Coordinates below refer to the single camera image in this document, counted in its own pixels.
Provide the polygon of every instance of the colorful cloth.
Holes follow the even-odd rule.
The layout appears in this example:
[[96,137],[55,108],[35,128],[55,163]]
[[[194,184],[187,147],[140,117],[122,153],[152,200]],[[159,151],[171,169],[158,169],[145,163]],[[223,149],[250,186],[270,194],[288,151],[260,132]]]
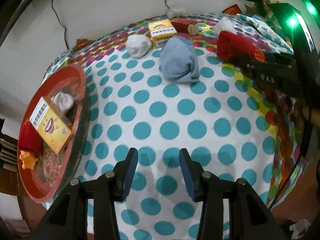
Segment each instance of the colorful cloth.
[[[202,204],[193,203],[186,192],[178,161],[182,147],[222,179],[247,179],[267,203],[292,167],[299,151],[290,122],[292,101],[220,62],[213,26],[222,17],[235,22],[237,31],[259,48],[287,52],[238,16],[194,14],[187,18],[200,22],[199,35],[180,36],[196,47],[200,78],[190,85],[172,84],[162,78],[160,49],[132,59],[124,45],[130,34],[150,36],[147,24],[166,18],[160,16],[118,29],[76,54],[66,51],[48,68],[44,79],[68,63],[84,66],[87,76],[90,125],[75,177],[96,179],[123,160],[130,147],[138,149],[130,194],[116,204],[122,240],[196,238]],[[298,166],[289,190],[303,169]],[[49,208],[54,199],[44,206]],[[224,204],[227,237],[229,215]],[[92,205],[90,200],[89,233]]]

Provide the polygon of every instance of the barcode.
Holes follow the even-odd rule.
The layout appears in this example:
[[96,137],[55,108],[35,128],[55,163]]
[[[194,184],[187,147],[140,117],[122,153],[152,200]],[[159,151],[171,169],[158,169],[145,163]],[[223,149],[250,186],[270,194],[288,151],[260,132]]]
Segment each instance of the barcode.
[[157,41],[157,42],[156,42],[156,45],[157,45],[157,47],[162,47],[162,46],[166,45],[167,42],[168,42],[168,40]]

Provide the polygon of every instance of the teal polka dot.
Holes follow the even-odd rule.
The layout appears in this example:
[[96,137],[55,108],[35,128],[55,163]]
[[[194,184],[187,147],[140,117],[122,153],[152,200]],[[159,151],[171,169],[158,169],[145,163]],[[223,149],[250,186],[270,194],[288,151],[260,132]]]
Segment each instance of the teal polka dot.
[[126,67],[127,67],[127,68],[134,68],[137,64],[138,64],[138,61],[136,61],[136,60],[130,60],[130,61],[128,61]]
[[119,89],[118,97],[124,98],[124,97],[130,95],[130,93],[131,93],[131,87],[125,85],[125,86],[123,86],[122,88]]
[[118,124],[111,125],[108,129],[107,135],[111,141],[118,140],[122,135],[121,126]]
[[237,97],[229,97],[227,104],[233,111],[240,111],[242,108],[242,103]]
[[262,143],[262,149],[266,154],[274,154],[276,149],[276,140],[272,136],[265,138]]
[[178,148],[168,148],[164,151],[162,156],[164,164],[168,168],[179,167],[179,149]]
[[240,117],[236,123],[236,128],[240,134],[248,134],[251,131],[251,124],[248,119]]
[[240,92],[247,92],[248,90],[248,86],[245,84],[244,81],[242,80],[237,80],[235,82],[236,88],[240,91]]
[[167,221],[159,221],[155,224],[155,230],[161,236],[169,236],[175,232],[174,225]]
[[179,126],[173,121],[164,122],[160,127],[160,134],[167,140],[173,140],[179,134]]
[[87,70],[85,71],[86,76],[90,74],[92,70],[92,67],[88,67]]
[[109,76],[105,76],[100,80],[99,85],[104,86],[109,81]]
[[115,102],[109,102],[104,107],[104,114],[106,116],[111,116],[116,113],[118,105]]
[[153,117],[161,117],[167,112],[167,106],[164,102],[154,102],[149,108],[149,113]]
[[94,108],[90,111],[90,121],[94,121],[98,118],[99,115],[99,108]]
[[138,152],[139,152],[138,162],[142,166],[150,166],[152,163],[155,162],[156,154],[152,148],[142,147],[138,150]]
[[126,73],[121,72],[121,73],[119,73],[119,74],[115,75],[115,77],[114,77],[114,81],[115,81],[115,82],[117,82],[117,83],[119,83],[119,82],[121,82],[121,81],[125,80],[126,76],[127,76],[127,74],[126,74]]
[[83,147],[83,150],[82,150],[82,155],[84,155],[84,156],[89,155],[91,150],[92,150],[91,143],[89,141],[85,141],[84,147]]
[[264,192],[264,193],[260,194],[260,196],[259,196],[259,197],[261,198],[261,200],[263,201],[263,203],[266,203],[266,202],[267,202],[268,194],[269,194],[269,192],[268,192],[268,191],[266,191],[266,192]]
[[224,180],[228,180],[228,181],[235,181],[235,179],[233,178],[233,176],[230,173],[222,173],[218,177],[219,177],[219,179],[224,179]]
[[218,59],[218,57],[214,57],[214,56],[207,57],[207,61],[213,65],[217,65],[220,63],[220,60]]
[[270,127],[270,124],[267,122],[264,116],[259,116],[256,119],[256,126],[259,130],[265,131],[268,130]]
[[113,88],[112,87],[106,87],[103,91],[102,91],[102,98],[106,99],[108,98],[113,92]]
[[110,69],[112,69],[112,70],[119,70],[120,68],[121,68],[121,63],[118,63],[118,62],[116,62],[116,63],[113,63],[112,64],[112,66],[110,67]]
[[136,109],[133,106],[126,106],[121,111],[121,119],[124,122],[130,122],[136,117]]
[[84,165],[85,173],[94,176],[97,173],[97,165],[93,160],[88,160]]
[[200,69],[200,75],[205,78],[211,78],[214,75],[214,71],[211,68],[203,67]]
[[168,175],[160,177],[156,182],[156,188],[162,195],[168,196],[177,190],[177,181]]
[[97,72],[97,75],[98,76],[103,76],[106,72],[107,72],[107,68],[102,68],[101,70],[99,70]]
[[160,57],[161,50],[156,50],[155,52],[152,53],[153,57]]
[[112,55],[108,61],[112,62],[112,61],[115,61],[117,58],[118,58],[118,55]]
[[235,71],[231,67],[223,67],[221,71],[227,77],[233,77],[235,75]]
[[146,187],[146,185],[147,185],[146,177],[142,173],[136,171],[133,176],[131,188],[136,191],[141,191]]
[[133,135],[139,140],[148,138],[151,134],[151,127],[146,122],[138,122],[133,128]]
[[241,177],[246,179],[251,186],[253,186],[257,181],[257,173],[252,169],[245,170]]
[[169,84],[166,85],[163,89],[163,94],[168,97],[168,98],[174,98],[175,96],[177,96],[180,92],[180,89],[177,85],[175,84]]
[[188,235],[191,238],[197,238],[198,230],[199,230],[199,224],[194,224],[191,227],[189,227]]
[[218,151],[218,159],[223,165],[232,164],[236,156],[236,149],[231,144],[223,145]]
[[193,139],[201,139],[207,133],[207,126],[201,120],[194,120],[188,125],[188,134]]
[[147,215],[155,216],[160,213],[160,203],[154,198],[145,198],[141,201],[141,209]]
[[245,161],[252,161],[257,155],[258,149],[252,142],[246,142],[241,147],[241,155]]
[[202,167],[207,166],[211,161],[211,153],[205,147],[198,147],[193,150],[191,159],[195,162],[199,162]]
[[253,97],[248,97],[247,104],[254,111],[257,111],[260,108],[259,101]]
[[88,216],[93,217],[93,206],[88,203]]
[[128,225],[136,225],[139,223],[139,216],[131,209],[126,209],[121,212],[123,222]]
[[103,132],[102,125],[97,123],[91,129],[91,136],[94,139],[98,139],[102,135],[102,132]]
[[104,64],[105,64],[104,61],[100,61],[100,62],[98,62],[98,63],[96,64],[96,67],[97,67],[97,68],[100,68],[100,67],[102,67]]
[[205,86],[205,84],[203,82],[197,81],[197,82],[193,82],[190,84],[190,89],[193,93],[200,95],[200,94],[203,94],[207,90],[207,87]]
[[98,101],[97,95],[90,96],[90,106],[93,106]]
[[129,238],[122,232],[119,232],[119,236],[121,240],[129,240]]
[[177,108],[180,114],[189,115],[194,112],[196,105],[191,99],[185,98],[179,101]]
[[143,104],[147,102],[149,98],[150,94],[147,90],[139,90],[133,96],[133,99],[137,104]]
[[231,132],[231,124],[227,119],[220,118],[214,123],[213,129],[218,136],[225,137]]
[[135,230],[133,236],[136,240],[152,240],[152,236],[145,230]]
[[105,164],[101,168],[101,174],[105,174],[107,171],[113,171],[114,166],[111,164]]
[[196,51],[196,55],[197,55],[197,56],[201,56],[201,55],[204,54],[204,52],[203,52],[202,49],[195,49],[195,51]]
[[85,182],[85,178],[83,176],[81,176],[81,175],[78,176],[77,179],[79,179],[79,181],[81,181],[81,182]]
[[138,82],[140,81],[141,79],[143,79],[143,73],[142,72],[136,72],[136,73],[133,73],[130,77],[130,80],[132,82]]
[[128,53],[128,52],[126,52],[126,53],[124,53],[123,55],[122,55],[122,58],[123,59],[127,59],[127,58],[129,58],[130,57],[130,54]]
[[218,90],[221,93],[225,93],[229,90],[229,84],[224,80],[217,80],[214,83],[214,87],[216,88],[216,90]]
[[272,175],[272,163],[268,164],[262,174],[262,178],[266,183],[270,183],[271,181],[271,175]]
[[161,84],[162,78],[158,75],[154,75],[148,78],[147,84],[149,87],[157,87]]
[[179,220],[186,220],[193,216],[195,208],[187,202],[180,202],[173,208],[174,216]]
[[93,75],[88,76],[85,83],[89,84],[92,81],[92,79],[93,79]]
[[109,147],[105,143],[99,143],[96,146],[96,157],[100,160],[105,159],[109,154]]
[[96,85],[95,84],[91,84],[89,86],[87,86],[87,92],[88,93],[92,93],[96,88]]
[[124,161],[125,158],[127,157],[128,152],[129,152],[129,148],[126,145],[123,145],[123,144],[118,145],[113,152],[113,156],[116,162]]
[[149,69],[152,68],[156,63],[154,62],[154,60],[147,60],[144,63],[142,63],[142,67],[145,69]]
[[209,113],[216,113],[220,110],[221,104],[217,98],[209,97],[203,103],[204,109]]

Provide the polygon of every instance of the black device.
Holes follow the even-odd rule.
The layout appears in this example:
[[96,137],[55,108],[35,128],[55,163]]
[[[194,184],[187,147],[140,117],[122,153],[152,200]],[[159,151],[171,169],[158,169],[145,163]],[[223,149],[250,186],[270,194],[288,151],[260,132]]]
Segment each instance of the black device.
[[124,161],[99,178],[80,182],[72,179],[53,202],[30,240],[86,240],[88,199],[93,199],[96,240],[120,240],[114,202],[128,196],[138,163],[138,151],[131,148]]

